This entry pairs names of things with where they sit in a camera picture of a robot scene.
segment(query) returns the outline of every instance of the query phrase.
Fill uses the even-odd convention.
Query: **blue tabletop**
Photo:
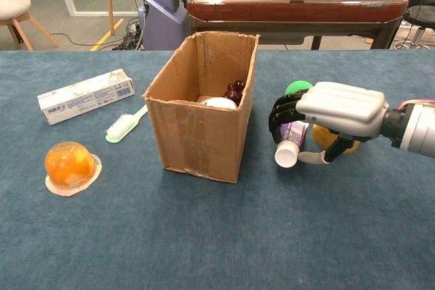
[[[143,105],[170,52],[2,52],[0,289],[434,289],[435,161],[378,138],[327,166],[279,168],[267,117],[295,79],[433,97],[435,52],[259,52],[239,183],[163,170]],[[49,126],[37,95],[123,68],[136,95]],[[103,162],[70,198],[44,157],[77,141]],[[306,141],[314,149],[311,136]]]

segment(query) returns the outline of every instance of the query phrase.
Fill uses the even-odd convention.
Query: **table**
[[[433,51],[259,52],[236,185],[163,170],[148,116],[121,143],[105,141],[170,55],[0,52],[1,289],[433,288],[433,159],[379,138],[333,164],[285,170],[267,126],[301,77],[382,90],[391,105],[431,97]],[[120,67],[136,95],[47,125],[38,94]],[[44,184],[44,156],[66,140],[103,162],[72,198]]]
[[[188,0],[192,32],[259,33],[262,43],[302,43],[314,35],[360,35],[388,48],[408,0]]]

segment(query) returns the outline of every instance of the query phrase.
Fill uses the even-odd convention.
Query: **wooden chair leg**
[[[20,47],[20,42],[18,41],[18,38],[16,37],[16,34],[15,34],[15,31],[14,31],[14,28],[12,27],[11,24],[8,24],[8,25],[7,25],[7,28],[9,29],[9,33],[11,33],[12,39],[14,39],[14,42],[15,42],[15,46],[16,46],[16,48],[17,48],[17,49],[20,49],[20,48],[21,48],[21,47]]]
[[[27,49],[29,51],[33,51],[32,45],[30,44],[29,40],[27,39],[27,36],[24,34],[24,31],[22,30],[20,23],[16,20],[16,18],[11,19],[12,24],[15,26],[18,33],[20,33],[22,40],[24,41],[24,44],[26,45]]]
[[[43,28],[42,25],[40,25],[40,23],[36,19],[34,19],[34,17],[32,15],[30,15],[29,13],[27,13],[27,15],[28,15],[28,19],[29,19],[30,23],[32,23],[33,26],[36,27],[39,30],[39,32],[44,34],[45,37],[47,39],[49,39],[57,48],[60,48],[60,43],[57,42],[57,40],[55,38],[53,38],[49,34],[49,32],[47,32],[47,30],[45,30],[45,28]]]

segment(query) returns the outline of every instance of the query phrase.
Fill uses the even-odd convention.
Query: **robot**
[[[144,0],[146,50],[175,50],[188,36],[187,11],[179,0]]]
[[[308,90],[278,98],[269,115],[269,130],[278,144],[282,124],[306,120],[337,134],[322,152],[300,152],[298,159],[312,164],[334,161],[354,141],[383,135],[391,146],[435,158],[435,99],[403,102],[392,109],[382,92],[321,81]]]

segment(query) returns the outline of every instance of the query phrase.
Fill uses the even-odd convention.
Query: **white chair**
[[[38,21],[34,19],[34,17],[30,15],[30,13],[27,12],[27,10],[29,10],[30,8],[30,5],[30,0],[0,0],[0,26],[7,25],[9,32],[11,33],[12,39],[14,39],[14,42],[18,49],[20,48],[20,43],[18,42],[12,26],[14,26],[18,33],[20,33],[20,36],[24,41],[27,49],[33,51],[32,45],[24,34],[24,31],[22,30],[19,23],[23,20],[30,21],[30,23],[32,23],[42,34],[47,37],[47,39],[54,43],[56,47],[60,48],[59,42],[57,42],[57,40],[55,40],[49,34],[49,32],[47,32],[40,25],[40,23],[38,23]]]

